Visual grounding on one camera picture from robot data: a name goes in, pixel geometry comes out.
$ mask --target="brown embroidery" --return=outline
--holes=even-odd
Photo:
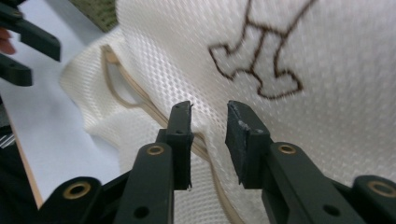
[[[278,60],[279,60],[280,51],[282,50],[283,46],[287,42],[288,37],[291,34],[291,32],[297,26],[297,23],[298,23],[299,19],[305,14],[305,12],[309,8],[311,8],[311,6],[317,0],[310,0],[308,3],[306,3],[305,6],[296,15],[296,17],[294,18],[293,22],[290,24],[290,26],[287,28],[286,31],[281,31],[281,30],[278,30],[278,29],[276,29],[274,27],[271,27],[269,25],[258,24],[258,23],[254,22],[254,21],[251,21],[248,15],[249,15],[249,12],[251,10],[252,1],[253,0],[248,0],[247,1],[247,9],[246,9],[246,13],[245,13],[245,23],[244,23],[243,30],[242,30],[243,33],[241,35],[241,38],[237,42],[236,46],[233,49],[230,49],[230,46],[228,44],[216,44],[216,45],[208,47],[209,53],[210,53],[213,61],[215,62],[216,68],[218,69],[218,71],[221,73],[222,76],[230,79],[231,81],[234,80],[234,78],[235,78],[237,73],[246,73],[248,75],[251,75],[251,76],[255,77],[259,81],[259,86],[257,88],[257,93],[261,97],[263,97],[265,99],[268,99],[268,100],[275,100],[275,99],[278,99],[278,98],[281,98],[281,97],[286,97],[286,96],[289,96],[289,95],[293,95],[296,92],[302,91],[304,87],[303,87],[303,83],[301,82],[301,80],[299,78],[297,78],[295,73],[293,71],[291,71],[290,69],[279,69],[278,68]],[[244,41],[247,38],[247,29],[248,29],[248,27],[252,27],[252,28],[257,29],[258,31],[261,32],[261,36],[260,36],[257,48],[254,49],[253,60],[252,60],[252,62],[249,63],[248,69],[243,68],[243,67],[238,67],[238,68],[234,69],[231,72],[230,75],[227,75],[224,71],[221,70],[221,68],[219,66],[219,61],[215,57],[214,50],[215,49],[224,49],[225,52],[226,52],[226,57],[230,57],[233,54],[235,54],[241,48],[242,44],[244,43]],[[259,75],[256,73],[256,71],[254,71],[254,69],[255,69],[256,62],[257,62],[257,60],[259,58],[259,55],[260,55],[260,53],[262,51],[262,45],[264,44],[264,38],[267,35],[276,35],[276,36],[278,36],[280,38],[279,45],[277,46],[277,49],[275,51],[274,58],[273,58],[274,76],[275,76],[275,78],[289,76],[293,80],[293,82],[295,82],[296,85],[297,85],[297,87],[295,89],[293,89],[293,90],[284,91],[284,92],[281,92],[279,94],[274,94],[274,95],[262,93],[263,81],[259,77]]]

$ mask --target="hand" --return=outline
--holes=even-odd
[[[12,47],[11,43],[9,42],[9,39],[11,38],[11,35],[9,32],[0,27],[0,52],[4,52],[6,54],[13,54],[15,53],[14,47]]]

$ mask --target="white table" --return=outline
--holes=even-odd
[[[12,58],[34,72],[32,87],[0,80],[3,98],[38,205],[64,181],[92,176],[103,184],[120,174],[118,151],[83,130],[77,106],[62,90],[65,65],[103,33],[67,0],[30,0],[20,10],[25,19],[58,37],[62,62],[23,45],[13,34]]]

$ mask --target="waffle weave fabric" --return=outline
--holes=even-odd
[[[261,193],[238,186],[224,144],[229,100],[250,105],[275,141],[301,147],[330,178],[348,185],[357,175],[396,181],[395,1],[117,4],[120,30],[77,56],[61,82],[81,108],[87,131],[120,150],[123,171],[131,168],[141,144],[154,141],[159,125],[112,96],[101,71],[101,45],[114,49],[164,115],[176,103],[194,103],[192,128],[205,137],[210,160],[192,160],[206,184],[189,198],[199,206],[191,206],[196,214],[183,219],[191,207],[179,207],[176,222],[227,222],[214,214],[222,210],[213,174],[244,222],[268,222]],[[147,126],[147,134],[136,133],[140,137],[133,141],[139,125]],[[193,184],[201,181],[194,178]]]

